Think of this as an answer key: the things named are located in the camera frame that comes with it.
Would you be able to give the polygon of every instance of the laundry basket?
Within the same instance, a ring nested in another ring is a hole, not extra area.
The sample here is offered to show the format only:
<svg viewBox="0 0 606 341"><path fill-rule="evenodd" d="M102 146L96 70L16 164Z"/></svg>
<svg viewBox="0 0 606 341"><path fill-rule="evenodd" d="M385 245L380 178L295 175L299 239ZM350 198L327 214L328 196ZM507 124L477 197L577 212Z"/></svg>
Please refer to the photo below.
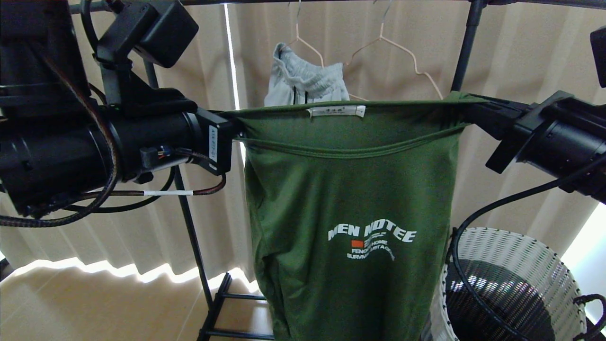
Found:
<svg viewBox="0 0 606 341"><path fill-rule="evenodd" d="M586 332L581 292L557 254L531 237L467 229L459 259L483 301L530 340L572 341ZM422 341L516 340L473 300L452 263L436 286Z"/></svg>

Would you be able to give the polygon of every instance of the curtain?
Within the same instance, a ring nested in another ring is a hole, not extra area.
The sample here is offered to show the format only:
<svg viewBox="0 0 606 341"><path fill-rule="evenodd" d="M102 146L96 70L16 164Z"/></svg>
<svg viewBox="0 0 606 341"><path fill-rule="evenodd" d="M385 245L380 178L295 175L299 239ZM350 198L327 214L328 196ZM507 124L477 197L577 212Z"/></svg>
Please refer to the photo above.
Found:
<svg viewBox="0 0 606 341"><path fill-rule="evenodd" d="M377 38L387 6L387 1L304 2L299 17L301 38L323 54L326 65L349 61L354 51ZM271 53L277 43L294 40L297 7L295 2L228 5L241 107L263 105ZM186 8L200 30L177 65L168 70L156 67L160 86L179 89L206 109L234 109L224 8ZM468 8L467 1L395 1L385 17L384 35L412 50L419 70L431 74L444 94L455 72ZM112 19L110 13L93 14L98 35ZM102 89L80 18L74 15L73 20L88 79ZM564 90L603 104L606 92L598 86L589 33L604 22L606 11L600 10L539 4L488 6L463 91L532 103ZM293 48L319 64L318 57L302 44L296 42ZM132 59L135 73L146 79L140 57L133 54ZM350 93L369 100L437 98L427 79L415 75L410 56L383 42L357 54L344 69L344 78ZM477 127L466 128L461 137L453 226L489 202L551 180L524 164L512 165L502 175L487 169L484 164L497 144ZM237 144L232 160L223 191L189 202L208 276L237 266L252 280L244 166ZM197 166L181 169L188 189L210 187L218 180ZM155 176L145 189L159 189L167 171ZM120 187L141 188L135 184ZM107 205L132 201L112 198ZM527 234L561 254L596 205L591 198L555 189L497 209L473 226ZM0 198L0 211L15 214L7 197ZM164 263L175 274L196 266L175 197L161 198L133 212L92 215L61 228L1 228L0 249L15 267L36 259L70 257L86 264L107 260L116 268L134 263L140 273Z"/></svg>

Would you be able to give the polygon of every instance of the clothes rack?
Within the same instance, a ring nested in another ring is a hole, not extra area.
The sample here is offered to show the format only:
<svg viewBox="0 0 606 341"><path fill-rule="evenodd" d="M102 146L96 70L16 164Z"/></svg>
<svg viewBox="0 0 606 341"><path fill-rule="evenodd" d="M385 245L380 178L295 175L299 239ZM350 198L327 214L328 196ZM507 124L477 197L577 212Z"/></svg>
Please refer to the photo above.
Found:
<svg viewBox="0 0 606 341"><path fill-rule="evenodd" d="M302 1L326 1L326 0L302 0ZM459 52L459 59L454 73L451 90L460 91L467 71L467 66L471 56L471 49L475 39L476 31L480 23L482 16L482 10L487 5L507 5L514 2L529 2L537 4L553 4L553 5L564 5L573 7L586 7L586 8L597 8L606 9L606 1L604 0L468 0L471 2L470 9L467 17L465 35L461 50ZM288 2L287 0L181 0L183 5L210 5L210 4L244 4L244 3L263 3L263 2ZM79 5L71 5L70 11L72 14L80 12ZM109 12L109 6L105 1L93 2L91 5L91 12ZM158 87L158 79L154 66L150 62L145 62L145 71L147 78L152 87ZM175 185L177 190L184 190L183 179L181 172L177 167L175 174ZM224 329L215 328L217 319L221 313L221 308L226 299L244 299L244 300L265 300L265 297L261 295L250 295L250 294L232 294L229 293L229 287L231 285L231 275L229 272L225 273L223 281L219 286L218 292L215 294L213 299L210 288L208 287L208 281L206 273L204 271L204 262L202 261L202 255L198 244L198 237L196 235L195 226L191 217L191 210L186 196L179 196L179 204L185 218L185 226L191 242L191 248L194 253L194 258L198 266L200 279L202 281L202 290L204 291L204 297L208 304L208 314L200 329L197 341L208 341L213 336L219 337L232 337L237 339L253 339L253 340L274 340L272 335L266 334L255 334L255 333L243 333L236 331L229 331Z"/></svg>

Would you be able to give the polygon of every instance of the basket handle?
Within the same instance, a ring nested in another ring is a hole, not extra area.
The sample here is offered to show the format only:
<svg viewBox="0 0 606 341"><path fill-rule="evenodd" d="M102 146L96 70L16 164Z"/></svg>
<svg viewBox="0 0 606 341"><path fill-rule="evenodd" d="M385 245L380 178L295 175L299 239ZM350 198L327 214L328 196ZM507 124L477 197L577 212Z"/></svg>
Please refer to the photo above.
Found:
<svg viewBox="0 0 606 341"><path fill-rule="evenodd" d="M596 323L596 325L593 326L593 328L591 330L588 330L587 333L580 333L579 335L575 336L573 341L591 340L594 337L596 337L602 331L602 329L604 329L604 327L606 327L606 298L604 298L604 296L599 295L599 294L583 295L583 296L575 297L572 300L572 302L574 304L581 305L581 304L585 304L587 302L591 302L591 301L595 301L595 300L601 301L602 307L604 307L602 310L603 311L602 318L599 319L599 321Z"/></svg>

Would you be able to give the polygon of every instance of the white cable label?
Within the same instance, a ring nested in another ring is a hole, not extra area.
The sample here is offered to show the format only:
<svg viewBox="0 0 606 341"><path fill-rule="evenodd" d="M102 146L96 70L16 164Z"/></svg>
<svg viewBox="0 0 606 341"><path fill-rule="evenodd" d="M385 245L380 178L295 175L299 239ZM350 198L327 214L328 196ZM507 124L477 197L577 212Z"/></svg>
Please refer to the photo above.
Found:
<svg viewBox="0 0 606 341"><path fill-rule="evenodd" d="M208 126L208 157L217 162L217 148L219 144L219 131L215 126Z"/></svg>
<svg viewBox="0 0 606 341"><path fill-rule="evenodd" d="M193 191L143 191L145 196L157 196L157 195L193 195Z"/></svg>
<svg viewBox="0 0 606 341"><path fill-rule="evenodd" d="M307 109L310 117L314 116L359 116L364 117L366 106L333 106Z"/></svg>

